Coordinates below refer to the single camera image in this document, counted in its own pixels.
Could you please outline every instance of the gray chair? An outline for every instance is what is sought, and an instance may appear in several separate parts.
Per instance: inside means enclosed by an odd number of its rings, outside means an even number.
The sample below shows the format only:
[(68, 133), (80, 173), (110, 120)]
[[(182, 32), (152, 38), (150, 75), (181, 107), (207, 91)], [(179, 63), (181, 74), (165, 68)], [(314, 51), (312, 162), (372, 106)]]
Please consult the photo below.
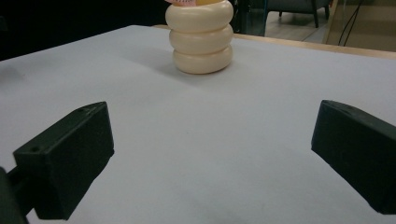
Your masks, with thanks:
[(313, 14), (315, 25), (318, 28), (318, 9), (325, 8), (326, 19), (329, 19), (329, 4), (331, 0), (263, 0), (264, 1), (264, 22), (270, 11), (278, 11), (279, 17), (282, 12)]

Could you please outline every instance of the dark background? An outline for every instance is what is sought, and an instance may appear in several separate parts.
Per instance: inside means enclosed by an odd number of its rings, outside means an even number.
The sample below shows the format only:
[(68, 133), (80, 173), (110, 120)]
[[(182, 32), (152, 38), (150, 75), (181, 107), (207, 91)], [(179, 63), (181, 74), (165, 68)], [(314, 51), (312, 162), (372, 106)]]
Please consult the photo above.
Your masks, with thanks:
[(168, 6), (164, 0), (0, 0), (7, 25), (0, 27), (0, 61), (133, 24), (165, 24)]

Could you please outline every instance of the cream ring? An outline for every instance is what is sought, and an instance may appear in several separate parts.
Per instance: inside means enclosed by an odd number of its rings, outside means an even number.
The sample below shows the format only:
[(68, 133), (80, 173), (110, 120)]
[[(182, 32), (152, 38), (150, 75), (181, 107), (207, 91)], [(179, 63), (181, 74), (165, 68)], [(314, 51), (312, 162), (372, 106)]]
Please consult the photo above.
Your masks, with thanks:
[(233, 5), (228, 0), (198, 7), (169, 6), (165, 19), (172, 30), (201, 33), (218, 30), (233, 18)]
[(227, 24), (223, 29), (199, 34), (185, 34), (172, 30), (169, 41), (172, 47), (185, 54), (207, 54), (225, 49), (233, 39), (233, 28)]
[(174, 50), (173, 58), (175, 65), (180, 71), (190, 74), (208, 74), (219, 71), (226, 67), (233, 57), (233, 49), (226, 49), (201, 55), (179, 53)]

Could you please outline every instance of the white table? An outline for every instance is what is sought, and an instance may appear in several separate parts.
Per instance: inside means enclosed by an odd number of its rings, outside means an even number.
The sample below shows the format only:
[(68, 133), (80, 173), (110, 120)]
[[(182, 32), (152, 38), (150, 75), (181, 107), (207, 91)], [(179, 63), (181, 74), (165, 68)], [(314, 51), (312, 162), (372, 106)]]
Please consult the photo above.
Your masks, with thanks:
[(230, 66), (192, 76), (168, 32), (130, 26), (0, 62), (0, 165), (107, 101), (116, 153), (67, 223), (395, 223), (310, 149), (323, 99), (396, 124), (394, 60), (234, 39)]

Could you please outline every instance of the table edge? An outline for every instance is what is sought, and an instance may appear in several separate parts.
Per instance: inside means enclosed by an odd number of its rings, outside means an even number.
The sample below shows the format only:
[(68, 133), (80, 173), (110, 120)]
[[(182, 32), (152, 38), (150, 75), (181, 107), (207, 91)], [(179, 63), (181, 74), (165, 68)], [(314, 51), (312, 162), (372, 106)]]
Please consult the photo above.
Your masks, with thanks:
[[(169, 30), (169, 27), (163, 24), (154, 25), (152, 27)], [(317, 49), (317, 50), (324, 50), (324, 51), (330, 51), (336, 53), (353, 54), (353, 55), (376, 57), (383, 59), (396, 59), (396, 52), (392, 52), (392, 51), (383, 51), (376, 49), (357, 49), (351, 47), (342, 47), (342, 46), (326, 45), (319, 43), (295, 41), (295, 40), (277, 39), (272, 37), (256, 36), (256, 35), (233, 34), (233, 37), (238, 39), (260, 41), (260, 42), (266, 42), (266, 43), (272, 43), (272, 44), (278, 44), (284, 46), (297, 47), (302, 49)]]

